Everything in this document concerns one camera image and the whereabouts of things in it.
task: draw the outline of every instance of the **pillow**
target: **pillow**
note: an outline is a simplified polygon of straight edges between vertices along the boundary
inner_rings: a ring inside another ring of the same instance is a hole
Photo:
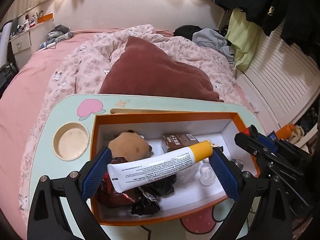
[[[202,70],[174,61],[156,45],[133,36],[106,76],[100,94],[223,102]]]

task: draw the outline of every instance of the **blue gripper pad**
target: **blue gripper pad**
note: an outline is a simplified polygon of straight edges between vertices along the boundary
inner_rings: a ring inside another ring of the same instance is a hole
[[[266,137],[266,136],[264,136],[262,134],[259,134],[258,141],[265,148],[269,149],[270,152],[276,153],[278,151],[278,148],[276,147],[276,144],[270,138],[268,138],[268,137]]]
[[[109,148],[106,148],[89,172],[88,176],[83,181],[81,194],[81,198],[83,201],[86,201],[88,198],[92,198],[94,196],[100,185],[100,182],[103,179],[103,175],[107,171],[107,165],[111,163],[111,160],[111,150]]]
[[[228,198],[236,202],[240,196],[238,181],[214,149],[212,156],[209,157],[209,163]]]

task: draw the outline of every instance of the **star sticker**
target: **star sticker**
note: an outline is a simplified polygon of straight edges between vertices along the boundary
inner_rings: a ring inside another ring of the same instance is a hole
[[[121,107],[123,107],[124,108],[124,106],[125,106],[125,104],[126,104],[127,102],[124,102],[124,101],[119,101],[118,103],[116,103],[116,106],[121,106]]]

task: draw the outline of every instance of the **metal screw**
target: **metal screw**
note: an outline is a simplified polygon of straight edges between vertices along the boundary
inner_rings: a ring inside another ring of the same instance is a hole
[[[76,176],[78,176],[78,172],[77,171],[73,171],[70,173],[70,177],[75,178]]]
[[[45,182],[47,180],[47,176],[46,175],[43,175],[41,178],[40,178],[40,181],[41,182]]]
[[[251,177],[251,173],[249,171],[244,171],[242,172],[243,176],[245,176],[246,178],[250,178]]]
[[[280,181],[279,176],[273,176],[273,179],[274,179],[276,182],[279,182],[279,181]]]

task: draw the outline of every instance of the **orange box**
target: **orange box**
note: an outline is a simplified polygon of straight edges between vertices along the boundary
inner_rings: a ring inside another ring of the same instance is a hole
[[[42,23],[42,22],[45,22],[45,21],[47,21],[47,20],[50,20],[50,19],[52,19],[52,18],[53,18],[53,13],[44,15],[44,16],[38,18],[38,24],[39,24],[39,23]]]
[[[224,154],[229,160],[232,158],[242,160],[244,170],[258,176],[260,171],[255,158],[234,142],[234,136],[245,128],[240,116],[231,112],[96,115],[91,137],[90,159],[100,151],[103,145],[108,145],[115,135],[123,131],[133,130],[143,135],[152,146],[154,155],[164,154],[161,148],[163,134],[192,134],[199,141],[210,139],[212,143],[223,146]],[[175,192],[161,198],[161,210],[149,217],[130,216],[128,206],[109,209],[98,203],[97,196],[91,198],[91,210],[101,225],[139,226],[181,218],[227,198],[217,179],[213,185],[206,187],[200,183],[199,178],[198,171],[194,181],[187,188],[173,185]]]

